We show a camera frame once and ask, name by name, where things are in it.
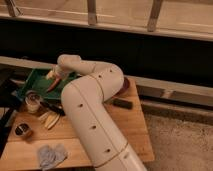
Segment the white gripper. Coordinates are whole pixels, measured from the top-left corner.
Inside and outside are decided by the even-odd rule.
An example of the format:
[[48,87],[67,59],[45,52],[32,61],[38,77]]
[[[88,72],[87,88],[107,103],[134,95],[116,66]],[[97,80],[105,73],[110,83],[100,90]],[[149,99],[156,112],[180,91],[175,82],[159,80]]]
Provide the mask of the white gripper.
[[53,67],[53,70],[50,70],[48,74],[46,75],[46,79],[54,79],[57,78],[57,82],[60,83],[61,81],[64,81],[65,78],[67,78],[71,73],[73,73],[74,70],[70,68],[62,68],[59,65],[55,65]]

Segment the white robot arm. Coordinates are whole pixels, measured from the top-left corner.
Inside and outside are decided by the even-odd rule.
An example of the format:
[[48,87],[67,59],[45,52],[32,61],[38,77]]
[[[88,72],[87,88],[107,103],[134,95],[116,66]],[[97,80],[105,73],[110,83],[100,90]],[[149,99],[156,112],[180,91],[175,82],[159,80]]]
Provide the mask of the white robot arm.
[[120,67],[64,54],[47,77],[58,83],[72,72],[80,77],[65,85],[61,103],[95,171],[147,171],[104,107],[123,88]]

